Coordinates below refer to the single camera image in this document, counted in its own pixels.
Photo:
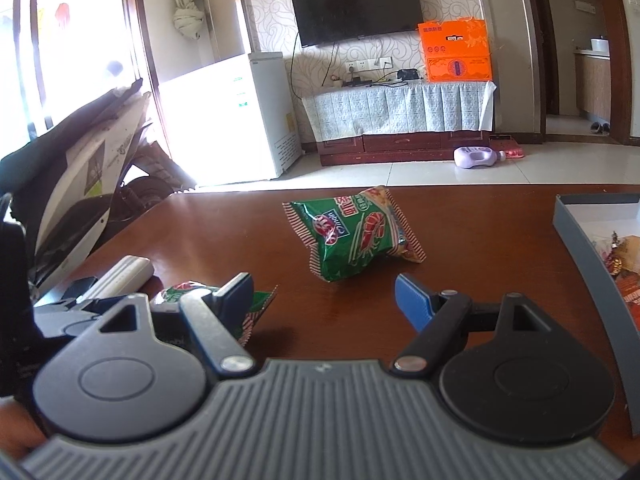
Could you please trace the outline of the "person's left hand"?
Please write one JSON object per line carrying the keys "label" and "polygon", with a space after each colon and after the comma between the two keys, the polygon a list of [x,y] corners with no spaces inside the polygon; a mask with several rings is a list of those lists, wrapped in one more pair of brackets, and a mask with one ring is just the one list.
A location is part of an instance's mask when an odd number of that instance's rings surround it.
{"label": "person's left hand", "polygon": [[0,402],[0,448],[19,460],[47,441],[36,422],[21,403],[13,398]]}

